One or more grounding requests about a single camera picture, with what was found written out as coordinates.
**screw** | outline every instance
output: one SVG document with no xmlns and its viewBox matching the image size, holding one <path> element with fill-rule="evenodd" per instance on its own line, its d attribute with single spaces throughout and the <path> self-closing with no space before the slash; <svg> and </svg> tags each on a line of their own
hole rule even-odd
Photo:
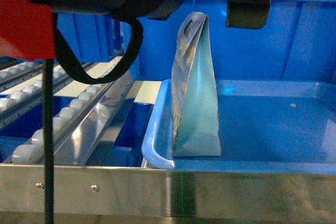
<svg viewBox="0 0 336 224">
<path fill-rule="evenodd" d="M 36 187 L 38 189 L 43 189 L 44 188 L 44 184 L 42 184 L 42 183 L 36 183 Z"/>
<path fill-rule="evenodd" d="M 95 193 L 99 192 L 99 190 L 100 190 L 99 186 L 97 186 L 97 185 L 93 185 L 93 186 L 91 186 L 91 189 L 92 189 L 92 191 L 94 191 Z"/>
</svg>

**red panel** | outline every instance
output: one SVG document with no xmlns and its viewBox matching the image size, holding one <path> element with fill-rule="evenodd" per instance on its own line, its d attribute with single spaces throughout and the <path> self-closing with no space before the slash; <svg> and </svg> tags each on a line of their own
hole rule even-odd
<svg viewBox="0 0 336 224">
<path fill-rule="evenodd" d="M 28 0 L 0 0 L 0 55 L 55 58 L 51 8 Z"/>
</svg>

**black cable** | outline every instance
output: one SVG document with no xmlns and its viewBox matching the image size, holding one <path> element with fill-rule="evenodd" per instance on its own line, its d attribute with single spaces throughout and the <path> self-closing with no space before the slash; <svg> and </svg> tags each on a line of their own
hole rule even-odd
<svg viewBox="0 0 336 224">
<path fill-rule="evenodd" d="M 54 60 L 44 62 L 43 74 L 43 133 L 44 133 L 44 178 L 45 178 L 45 224 L 54 224 L 54 140 L 53 140 L 53 85 Z"/>
<path fill-rule="evenodd" d="M 143 39 L 143 27 L 137 19 L 124 22 L 131 26 L 131 39 L 125 55 L 109 74 L 95 79 L 85 72 L 63 35 L 57 29 L 57 14 L 54 14 L 54 37 L 58 63 L 72 79 L 85 84 L 109 83 L 119 79 L 137 58 Z"/>
</svg>

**black strap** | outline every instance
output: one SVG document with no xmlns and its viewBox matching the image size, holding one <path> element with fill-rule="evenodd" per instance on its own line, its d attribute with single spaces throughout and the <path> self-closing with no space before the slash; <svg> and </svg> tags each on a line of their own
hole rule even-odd
<svg viewBox="0 0 336 224">
<path fill-rule="evenodd" d="M 125 55 L 109 74 L 95 79 L 85 72 L 63 35 L 57 29 L 57 14 L 54 14 L 54 37 L 59 64 L 71 78 L 85 84 L 108 83 L 119 79 L 137 58 L 143 39 L 143 28 L 137 19 L 124 20 L 124 22 L 131 26 L 131 39 Z"/>
</svg>

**paper bag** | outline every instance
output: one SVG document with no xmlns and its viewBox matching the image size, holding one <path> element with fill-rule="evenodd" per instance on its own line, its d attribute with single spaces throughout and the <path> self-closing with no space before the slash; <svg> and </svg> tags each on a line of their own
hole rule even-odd
<svg viewBox="0 0 336 224">
<path fill-rule="evenodd" d="M 209 22 L 191 13 L 177 35 L 172 69 L 173 156 L 220 156 Z"/>
</svg>

